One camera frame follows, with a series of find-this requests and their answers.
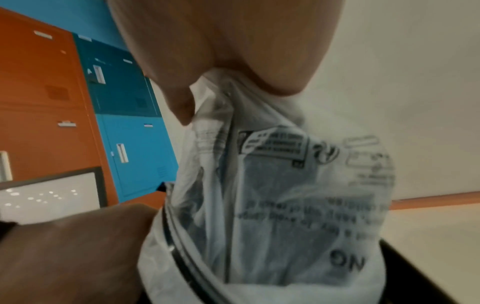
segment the orange wall trim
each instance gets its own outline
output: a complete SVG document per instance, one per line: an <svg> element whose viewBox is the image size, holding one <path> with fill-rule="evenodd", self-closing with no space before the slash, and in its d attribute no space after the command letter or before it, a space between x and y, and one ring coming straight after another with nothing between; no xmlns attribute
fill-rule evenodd
<svg viewBox="0 0 480 304"><path fill-rule="evenodd" d="M480 191L395 200L390 210L442 207L480 203Z"/></svg>

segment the warning label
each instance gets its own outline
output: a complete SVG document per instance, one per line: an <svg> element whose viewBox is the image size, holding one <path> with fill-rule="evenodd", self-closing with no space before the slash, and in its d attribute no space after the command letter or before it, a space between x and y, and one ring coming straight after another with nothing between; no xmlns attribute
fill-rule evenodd
<svg viewBox="0 0 480 304"><path fill-rule="evenodd" d="M240 154L304 161L308 142L309 138L305 132L293 127L273 127L238 133Z"/></svg>

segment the fingers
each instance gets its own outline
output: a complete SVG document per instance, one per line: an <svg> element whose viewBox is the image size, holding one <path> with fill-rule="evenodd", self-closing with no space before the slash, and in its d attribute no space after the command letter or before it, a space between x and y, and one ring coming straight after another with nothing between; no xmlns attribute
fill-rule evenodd
<svg viewBox="0 0 480 304"><path fill-rule="evenodd" d="M161 88L161 91L168 108L182 125L188 125L195 114L195 100L190 88Z"/></svg>

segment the blue wall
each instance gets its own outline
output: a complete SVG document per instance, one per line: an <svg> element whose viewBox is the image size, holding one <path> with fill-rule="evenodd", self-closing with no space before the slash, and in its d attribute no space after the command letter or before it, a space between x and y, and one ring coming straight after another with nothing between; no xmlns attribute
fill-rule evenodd
<svg viewBox="0 0 480 304"><path fill-rule="evenodd" d="M104 0L0 0L0 7L127 49Z"/></svg>

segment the wall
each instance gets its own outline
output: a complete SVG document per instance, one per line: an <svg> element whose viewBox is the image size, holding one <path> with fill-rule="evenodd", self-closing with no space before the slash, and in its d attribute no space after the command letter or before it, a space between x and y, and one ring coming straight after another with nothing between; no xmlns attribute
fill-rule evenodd
<svg viewBox="0 0 480 304"><path fill-rule="evenodd" d="M104 0L0 0L0 7L127 49Z"/></svg>
<svg viewBox="0 0 480 304"><path fill-rule="evenodd" d="M394 157L394 198L480 190L480 2L349 1L305 92L370 127ZM184 129L155 95L177 158Z"/></svg>

